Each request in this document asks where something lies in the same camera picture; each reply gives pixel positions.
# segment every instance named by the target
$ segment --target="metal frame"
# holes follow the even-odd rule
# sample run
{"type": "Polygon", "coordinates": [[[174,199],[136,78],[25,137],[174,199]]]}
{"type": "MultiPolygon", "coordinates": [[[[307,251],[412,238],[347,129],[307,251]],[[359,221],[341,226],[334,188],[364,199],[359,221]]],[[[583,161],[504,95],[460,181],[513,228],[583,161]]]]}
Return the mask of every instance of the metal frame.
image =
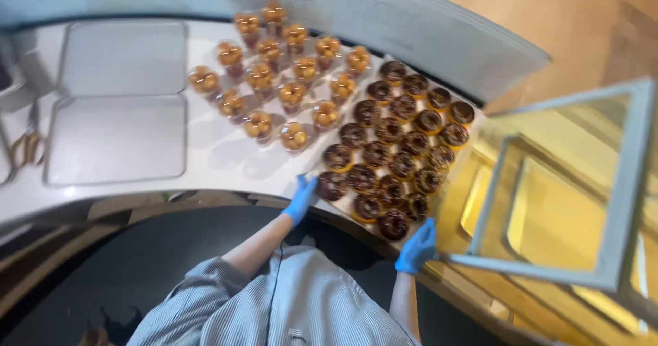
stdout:
{"type": "Polygon", "coordinates": [[[648,324],[658,328],[658,305],[634,291],[629,281],[643,207],[644,176],[647,172],[649,156],[647,149],[650,145],[651,126],[655,115],[655,83],[650,79],[631,81],[515,108],[491,117],[548,110],[570,104],[583,104],[618,95],[629,95],[630,102],[624,117],[619,161],[614,174],[603,237],[593,272],[550,268],[480,256],[480,248],[500,181],[507,148],[509,143],[517,137],[516,134],[508,135],[503,141],[481,214],[478,217],[473,240],[468,246],[466,254],[449,254],[440,258],[456,264],[510,275],[599,289],[636,317],[645,319],[648,324]]]}

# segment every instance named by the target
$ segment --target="white counter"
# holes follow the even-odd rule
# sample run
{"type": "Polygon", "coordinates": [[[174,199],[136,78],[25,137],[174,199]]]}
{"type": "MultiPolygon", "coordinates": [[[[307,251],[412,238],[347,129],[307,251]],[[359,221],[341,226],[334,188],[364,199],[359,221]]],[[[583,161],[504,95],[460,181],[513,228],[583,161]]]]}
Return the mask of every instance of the white counter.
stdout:
{"type": "MultiPolygon", "coordinates": [[[[203,64],[223,73],[215,60],[214,47],[220,39],[239,40],[233,26],[194,21],[188,22],[188,25],[187,66],[203,64]]],[[[34,52],[38,54],[52,83],[57,78],[65,27],[53,25],[35,31],[34,52]]],[[[29,44],[33,37],[29,33],[21,33],[21,39],[29,44]]],[[[373,57],[373,61],[373,66],[378,67],[381,58],[373,57]]],[[[188,101],[188,147],[187,167],[182,176],[169,180],[56,188],[44,184],[43,166],[28,165],[19,170],[12,181],[0,187],[0,224],[77,200],[160,190],[234,190],[291,198],[296,189],[294,176],[309,171],[326,146],[321,138],[296,157],[290,156],[278,142],[261,147],[248,139],[242,129],[220,117],[191,89],[186,89],[184,94],[188,101]]],[[[59,94],[56,92],[50,92],[39,99],[39,130],[44,135],[49,130],[51,109],[57,99],[59,94]]],[[[11,142],[25,131],[28,110],[25,107],[13,114],[3,114],[7,137],[11,142]]],[[[265,105],[265,110],[280,112],[280,104],[275,99],[265,105]]],[[[303,115],[309,116],[308,111],[300,116],[303,115]]],[[[316,207],[339,214],[322,200],[317,202],[316,207]]]]}

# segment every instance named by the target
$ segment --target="empty tray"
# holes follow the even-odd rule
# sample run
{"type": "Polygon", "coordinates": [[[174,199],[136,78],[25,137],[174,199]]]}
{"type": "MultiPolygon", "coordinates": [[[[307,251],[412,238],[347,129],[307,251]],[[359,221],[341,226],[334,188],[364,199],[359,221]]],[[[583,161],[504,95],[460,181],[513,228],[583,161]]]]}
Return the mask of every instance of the empty tray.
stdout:
{"type": "Polygon", "coordinates": [[[45,182],[85,185],[183,174],[186,103],[179,95],[58,101],[49,132],[45,182]]]}
{"type": "Polygon", "coordinates": [[[187,26],[172,20],[69,25],[59,86],[70,98],[171,95],[185,88],[187,26]]]}

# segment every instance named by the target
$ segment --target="striped shirt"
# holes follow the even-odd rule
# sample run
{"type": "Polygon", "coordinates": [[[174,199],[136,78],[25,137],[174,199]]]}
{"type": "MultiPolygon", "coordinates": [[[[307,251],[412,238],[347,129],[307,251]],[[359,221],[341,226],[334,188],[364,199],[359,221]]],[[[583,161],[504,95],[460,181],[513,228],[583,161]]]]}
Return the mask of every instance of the striped shirt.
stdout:
{"type": "Polygon", "coordinates": [[[321,251],[281,247],[249,281],[219,257],[153,308],[129,346],[418,345],[321,251]]]}

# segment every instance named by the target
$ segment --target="hand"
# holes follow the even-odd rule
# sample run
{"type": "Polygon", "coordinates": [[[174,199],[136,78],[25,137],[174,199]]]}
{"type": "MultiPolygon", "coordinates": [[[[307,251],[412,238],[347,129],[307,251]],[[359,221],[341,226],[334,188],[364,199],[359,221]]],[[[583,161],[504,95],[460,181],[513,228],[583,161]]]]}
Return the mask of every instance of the hand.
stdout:
{"type": "Polygon", "coordinates": [[[425,224],[405,243],[395,262],[395,269],[412,275],[418,274],[423,264],[434,257],[436,228],[434,219],[427,218],[425,224]]]}
{"type": "Polygon", "coordinates": [[[317,183],[317,176],[306,182],[306,177],[303,174],[297,175],[297,191],[292,197],[290,205],[282,211],[282,214],[287,214],[292,219],[292,227],[299,225],[301,219],[306,215],[317,183]]]}

